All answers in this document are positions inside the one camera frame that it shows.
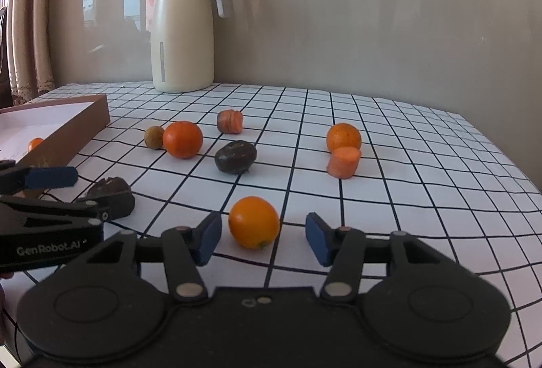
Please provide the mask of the rough orange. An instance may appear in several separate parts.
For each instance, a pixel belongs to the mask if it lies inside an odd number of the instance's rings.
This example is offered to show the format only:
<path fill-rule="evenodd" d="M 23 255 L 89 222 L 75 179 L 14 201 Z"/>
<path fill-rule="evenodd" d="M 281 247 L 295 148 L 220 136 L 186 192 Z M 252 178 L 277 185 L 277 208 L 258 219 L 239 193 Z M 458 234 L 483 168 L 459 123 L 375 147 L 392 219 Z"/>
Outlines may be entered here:
<path fill-rule="evenodd" d="M 351 147 L 361 149 L 360 131 L 351 124 L 341 122 L 330 127 L 326 134 L 326 146 L 330 153 L 338 148 Z"/>

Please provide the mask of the large orange tangerine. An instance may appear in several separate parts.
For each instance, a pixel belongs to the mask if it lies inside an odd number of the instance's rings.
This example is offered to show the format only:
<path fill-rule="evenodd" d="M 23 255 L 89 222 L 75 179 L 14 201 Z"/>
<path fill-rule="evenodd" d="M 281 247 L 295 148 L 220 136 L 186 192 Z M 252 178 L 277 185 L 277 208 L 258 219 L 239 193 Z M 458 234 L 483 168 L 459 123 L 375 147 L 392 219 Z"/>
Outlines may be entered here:
<path fill-rule="evenodd" d="M 164 149 L 175 158 L 191 159 L 195 157 L 199 153 L 202 144 L 202 131 L 193 122 L 173 122 L 164 130 Z"/>

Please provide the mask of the small brown longan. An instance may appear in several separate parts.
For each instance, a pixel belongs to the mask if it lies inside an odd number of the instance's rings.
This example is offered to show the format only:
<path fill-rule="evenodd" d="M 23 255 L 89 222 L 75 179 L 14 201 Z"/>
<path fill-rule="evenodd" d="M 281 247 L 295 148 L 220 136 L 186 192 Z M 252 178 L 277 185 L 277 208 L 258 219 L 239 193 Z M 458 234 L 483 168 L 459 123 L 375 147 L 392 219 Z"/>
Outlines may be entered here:
<path fill-rule="evenodd" d="M 147 148 L 159 150 L 163 147 L 164 128 L 151 126 L 144 132 L 144 143 Z"/>

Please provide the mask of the brown cardboard box tray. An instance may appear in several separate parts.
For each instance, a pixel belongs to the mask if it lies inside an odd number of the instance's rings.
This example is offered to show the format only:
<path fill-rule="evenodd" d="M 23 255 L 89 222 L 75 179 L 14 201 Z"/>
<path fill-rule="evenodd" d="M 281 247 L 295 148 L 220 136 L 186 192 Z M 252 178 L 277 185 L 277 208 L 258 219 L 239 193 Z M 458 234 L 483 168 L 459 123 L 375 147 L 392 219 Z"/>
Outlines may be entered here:
<path fill-rule="evenodd" d="M 72 166 L 70 162 L 110 122 L 107 97 L 79 96 L 1 110 L 1 162 L 34 167 Z M 28 143 L 43 142 L 31 152 Z M 36 196 L 40 190 L 22 191 Z"/>

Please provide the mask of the dark chestnut cracked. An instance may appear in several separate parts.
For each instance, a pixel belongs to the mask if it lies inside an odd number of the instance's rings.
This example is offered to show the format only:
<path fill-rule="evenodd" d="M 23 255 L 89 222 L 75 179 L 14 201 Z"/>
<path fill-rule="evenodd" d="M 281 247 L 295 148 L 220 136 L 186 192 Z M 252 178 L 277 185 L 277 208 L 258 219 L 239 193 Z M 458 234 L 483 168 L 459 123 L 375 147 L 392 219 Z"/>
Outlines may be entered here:
<path fill-rule="evenodd" d="M 121 177 L 102 178 L 89 188 L 85 201 L 94 201 L 107 216 L 103 220 L 116 220 L 128 217 L 135 209 L 135 197 L 129 184 Z"/>

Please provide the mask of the dark chestnut centre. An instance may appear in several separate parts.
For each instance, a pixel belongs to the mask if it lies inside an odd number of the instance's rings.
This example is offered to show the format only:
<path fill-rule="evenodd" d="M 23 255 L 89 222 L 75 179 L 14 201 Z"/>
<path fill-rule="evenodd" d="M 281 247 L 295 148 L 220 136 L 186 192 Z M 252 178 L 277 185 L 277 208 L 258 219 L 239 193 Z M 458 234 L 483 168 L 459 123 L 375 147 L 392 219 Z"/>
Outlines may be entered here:
<path fill-rule="evenodd" d="M 257 158 L 257 149 L 246 140 L 234 140 L 215 154 L 215 165 L 225 174 L 242 175 Z"/>

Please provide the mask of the beige curtain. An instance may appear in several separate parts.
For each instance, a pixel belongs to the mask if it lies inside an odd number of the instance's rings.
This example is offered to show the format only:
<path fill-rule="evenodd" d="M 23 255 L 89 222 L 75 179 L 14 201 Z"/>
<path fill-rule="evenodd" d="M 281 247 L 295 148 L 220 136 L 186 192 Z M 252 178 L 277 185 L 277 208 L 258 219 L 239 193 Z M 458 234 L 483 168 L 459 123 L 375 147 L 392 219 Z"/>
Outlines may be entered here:
<path fill-rule="evenodd" d="M 22 105 L 53 90 L 49 0 L 1 0 L 1 92 Z"/>

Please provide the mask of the cream grey thermos jug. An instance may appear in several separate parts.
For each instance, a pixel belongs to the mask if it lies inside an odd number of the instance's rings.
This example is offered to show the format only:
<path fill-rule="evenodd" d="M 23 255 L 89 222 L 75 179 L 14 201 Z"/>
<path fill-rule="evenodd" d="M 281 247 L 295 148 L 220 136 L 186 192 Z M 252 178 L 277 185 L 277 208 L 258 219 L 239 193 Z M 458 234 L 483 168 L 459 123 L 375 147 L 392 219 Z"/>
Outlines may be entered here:
<path fill-rule="evenodd" d="M 155 0 L 151 74 L 157 90 L 183 93 L 213 83 L 213 14 L 227 19 L 231 11 L 231 0 Z"/>

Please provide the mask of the carrot chunk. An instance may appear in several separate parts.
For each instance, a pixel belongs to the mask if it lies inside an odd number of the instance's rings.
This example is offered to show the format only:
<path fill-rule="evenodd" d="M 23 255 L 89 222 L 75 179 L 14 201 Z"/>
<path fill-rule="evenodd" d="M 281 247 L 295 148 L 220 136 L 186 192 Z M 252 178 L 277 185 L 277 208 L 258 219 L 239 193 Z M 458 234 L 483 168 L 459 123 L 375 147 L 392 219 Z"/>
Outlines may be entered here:
<path fill-rule="evenodd" d="M 244 115 L 239 110 L 227 109 L 217 116 L 217 128 L 226 134 L 240 134 L 244 127 Z"/>
<path fill-rule="evenodd" d="M 356 147 L 339 147 L 332 153 L 327 164 L 327 173 L 338 179 L 348 179 L 355 175 L 361 158 Z"/>

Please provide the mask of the small kumquat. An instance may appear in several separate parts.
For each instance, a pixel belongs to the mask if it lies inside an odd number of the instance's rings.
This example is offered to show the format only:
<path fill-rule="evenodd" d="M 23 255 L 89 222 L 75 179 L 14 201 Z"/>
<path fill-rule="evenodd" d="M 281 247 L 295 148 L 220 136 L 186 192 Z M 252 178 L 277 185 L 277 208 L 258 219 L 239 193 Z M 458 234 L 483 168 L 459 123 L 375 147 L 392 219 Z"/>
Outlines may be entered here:
<path fill-rule="evenodd" d="M 32 139 L 29 143 L 28 143 L 28 146 L 27 146 L 27 151 L 28 152 L 31 152 L 33 151 L 34 149 L 36 149 L 40 143 L 43 142 L 43 139 L 42 138 L 34 138 Z"/>

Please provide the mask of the checkered white tablecloth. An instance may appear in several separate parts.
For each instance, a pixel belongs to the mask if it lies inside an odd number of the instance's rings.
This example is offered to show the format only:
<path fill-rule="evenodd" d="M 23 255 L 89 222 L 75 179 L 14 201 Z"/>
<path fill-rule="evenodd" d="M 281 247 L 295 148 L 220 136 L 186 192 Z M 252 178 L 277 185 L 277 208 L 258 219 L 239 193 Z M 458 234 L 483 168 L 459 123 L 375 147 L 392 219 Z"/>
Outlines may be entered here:
<path fill-rule="evenodd" d="M 183 94 L 161 93 L 147 82 L 72 84 L 45 99 L 94 94 L 107 97 L 110 124 L 72 159 L 77 184 L 47 192 L 47 200 L 70 202 L 99 179 L 120 176 L 134 192 L 135 209 L 108 223 L 106 234 L 126 229 L 156 237 L 213 211 L 228 215 L 241 198 L 263 198 L 282 223 L 276 241 L 248 251 L 224 231 L 202 269 L 209 288 L 320 289 L 327 271 L 305 239 L 310 212 L 375 239 L 407 231 L 502 291 L 512 318 L 500 357 L 512 367 L 540 365 L 541 193 L 462 116 L 390 99 L 231 84 Z M 227 109 L 243 113 L 240 134 L 218 130 L 217 116 Z M 191 159 L 144 143 L 148 127 L 177 121 L 202 131 Z M 327 173 L 326 134 L 341 122 L 362 137 L 358 168 L 348 179 Z M 242 175 L 215 165 L 218 150 L 234 140 L 257 149 Z"/>

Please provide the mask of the carrot chunk back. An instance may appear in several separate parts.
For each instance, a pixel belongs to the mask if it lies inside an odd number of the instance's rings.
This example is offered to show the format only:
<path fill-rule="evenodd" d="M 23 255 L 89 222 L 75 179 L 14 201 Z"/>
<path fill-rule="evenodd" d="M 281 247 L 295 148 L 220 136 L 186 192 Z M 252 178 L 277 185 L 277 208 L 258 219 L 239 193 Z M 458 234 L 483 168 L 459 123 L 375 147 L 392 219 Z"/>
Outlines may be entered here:
<path fill-rule="evenodd" d="M 244 115 L 239 110 L 227 109 L 217 116 L 217 128 L 226 134 L 240 134 L 244 127 Z"/>

